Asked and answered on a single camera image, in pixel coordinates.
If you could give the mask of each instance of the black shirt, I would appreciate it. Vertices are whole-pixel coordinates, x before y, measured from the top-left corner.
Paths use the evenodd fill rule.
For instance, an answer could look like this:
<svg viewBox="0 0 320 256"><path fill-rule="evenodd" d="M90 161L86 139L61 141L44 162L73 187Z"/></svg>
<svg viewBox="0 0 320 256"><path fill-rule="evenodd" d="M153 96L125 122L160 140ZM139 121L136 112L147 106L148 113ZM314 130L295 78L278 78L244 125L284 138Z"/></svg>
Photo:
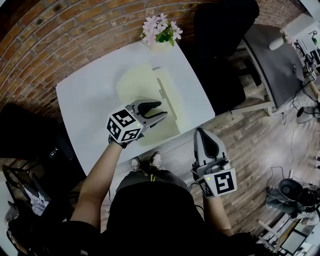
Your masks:
<svg viewBox="0 0 320 256"><path fill-rule="evenodd" d="M200 253L232 255L232 238L205 225L193 197L165 182L143 182L117 192L106 231L81 221L54 232L57 255Z"/></svg>

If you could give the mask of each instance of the white table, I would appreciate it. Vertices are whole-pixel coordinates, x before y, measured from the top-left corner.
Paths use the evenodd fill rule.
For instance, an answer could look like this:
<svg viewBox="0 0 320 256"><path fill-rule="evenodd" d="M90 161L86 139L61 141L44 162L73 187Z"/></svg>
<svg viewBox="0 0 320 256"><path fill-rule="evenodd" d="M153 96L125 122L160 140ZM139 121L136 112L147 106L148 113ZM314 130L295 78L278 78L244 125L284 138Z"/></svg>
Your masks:
<svg viewBox="0 0 320 256"><path fill-rule="evenodd" d="M166 67L190 122L181 134L215 117L211 104L179 46L156 53L136 42L113 51L77 70L56 86L63 121L76 156L86 174L108 145L108 113L121 105L117 81L131 67L149 62L153 69ZM136 141L122 151L118 164L167 141L141 146Z"/></svg>

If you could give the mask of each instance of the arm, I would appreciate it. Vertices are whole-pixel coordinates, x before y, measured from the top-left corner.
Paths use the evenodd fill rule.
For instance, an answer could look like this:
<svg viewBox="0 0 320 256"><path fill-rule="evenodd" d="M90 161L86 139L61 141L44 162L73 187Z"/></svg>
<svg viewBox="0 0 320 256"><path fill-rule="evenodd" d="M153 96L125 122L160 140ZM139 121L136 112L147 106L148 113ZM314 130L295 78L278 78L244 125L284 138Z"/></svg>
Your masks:
<svg viewBox="0 0 320 256"><path fill-rule="evenodd" d="M114 177L122 147L111 142L86 177L71 221L81 221L100 228L101 205Z"/></svg>
<svg viewBox="0 0 320 256"><path fill-rule="evenodd" d="M204 221L207 224L209 224L215 230L224 233L228 237L234 234L225 208L219 196L206 198L203 195L203 209Z"/></svg>

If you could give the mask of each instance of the hand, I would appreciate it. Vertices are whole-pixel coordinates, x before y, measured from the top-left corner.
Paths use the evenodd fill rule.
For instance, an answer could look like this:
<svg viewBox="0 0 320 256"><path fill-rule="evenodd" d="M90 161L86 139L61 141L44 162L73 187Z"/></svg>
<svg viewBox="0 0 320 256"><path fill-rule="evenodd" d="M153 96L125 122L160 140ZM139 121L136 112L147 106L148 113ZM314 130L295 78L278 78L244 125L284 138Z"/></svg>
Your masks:
<svg viewBox="0 0 320 256"><path fill-rule="evenodd" d="M120 145L123 149L125 149L131 142L137 141L137 140L139 140L139 139L142 138L142 137L144 137L144 135L143 135L142 133L140 133L139 136L138 136L138 138L136 138L135 140L131 140L131 141L129 141L129 142L121 142L121 143L118 143L118 142L116 142L116 140L115 140L111 135L109 135L108 141L109 141L109 144L110 144L111 142L115 142L115 143L117 143L118 145Z"/></svg>

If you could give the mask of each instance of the black office chair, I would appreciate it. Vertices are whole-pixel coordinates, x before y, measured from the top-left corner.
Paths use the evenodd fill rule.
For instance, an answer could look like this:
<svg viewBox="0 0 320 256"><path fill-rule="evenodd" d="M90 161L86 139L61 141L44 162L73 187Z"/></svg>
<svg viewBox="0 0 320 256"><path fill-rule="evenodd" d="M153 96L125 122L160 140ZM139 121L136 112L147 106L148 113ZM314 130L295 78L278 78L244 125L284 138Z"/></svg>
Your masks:
<svg viewBox="0 0 320 256"><path fill-rule="evenodd" d="M259 16L255 0L225 0L200 5L194 16L193 49L181 47L197 75L216 115L232 110L246 100L238 76L252 75L261 84L250 60L236 71L225 58L234 54L245 33Z"/></svg>

